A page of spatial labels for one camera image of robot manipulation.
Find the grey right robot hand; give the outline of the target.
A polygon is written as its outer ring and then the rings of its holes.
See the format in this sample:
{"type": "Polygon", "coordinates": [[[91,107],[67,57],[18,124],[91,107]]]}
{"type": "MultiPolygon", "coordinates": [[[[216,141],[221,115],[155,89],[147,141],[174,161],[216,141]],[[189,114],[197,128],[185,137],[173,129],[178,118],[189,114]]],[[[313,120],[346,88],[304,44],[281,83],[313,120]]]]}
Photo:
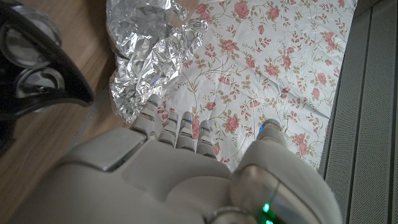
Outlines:
{"type": "Polygon", "coordinates": [[[65,154],[11,223],[341,223],[323,178],[267,119],[235,170],[215,157],[210,126],[172,113],[149,137],[159,97],[131,128],[105,132],[65,154]]]}

